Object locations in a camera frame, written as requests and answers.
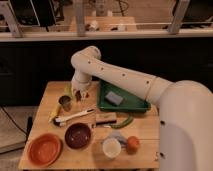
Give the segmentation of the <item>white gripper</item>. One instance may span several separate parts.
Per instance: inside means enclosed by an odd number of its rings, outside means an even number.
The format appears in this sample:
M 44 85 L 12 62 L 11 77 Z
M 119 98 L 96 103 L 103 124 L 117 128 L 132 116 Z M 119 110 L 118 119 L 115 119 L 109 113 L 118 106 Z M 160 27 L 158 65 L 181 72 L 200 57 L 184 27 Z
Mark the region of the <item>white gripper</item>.
M 92 76 L 81 71 L 76 71 L 72 77 L 71 84 L 73 90 L 71 90 L 72 98 L 75 101 L 80 101 L 80 91 L 86 91 L 89 89 L 92 82 Z

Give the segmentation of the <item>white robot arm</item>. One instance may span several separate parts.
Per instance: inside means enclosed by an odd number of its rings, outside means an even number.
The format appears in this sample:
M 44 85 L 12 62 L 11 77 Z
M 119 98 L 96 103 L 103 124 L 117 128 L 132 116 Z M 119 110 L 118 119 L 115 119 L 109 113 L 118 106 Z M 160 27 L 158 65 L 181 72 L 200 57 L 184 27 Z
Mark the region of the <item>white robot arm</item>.
M 107 64 L 95 46 L 76 52 L 71 64 L 75 93 L 84 93 L 96 76 L 158 108 L 159 171 L 213 171 L 213 92 L 206 86 Z

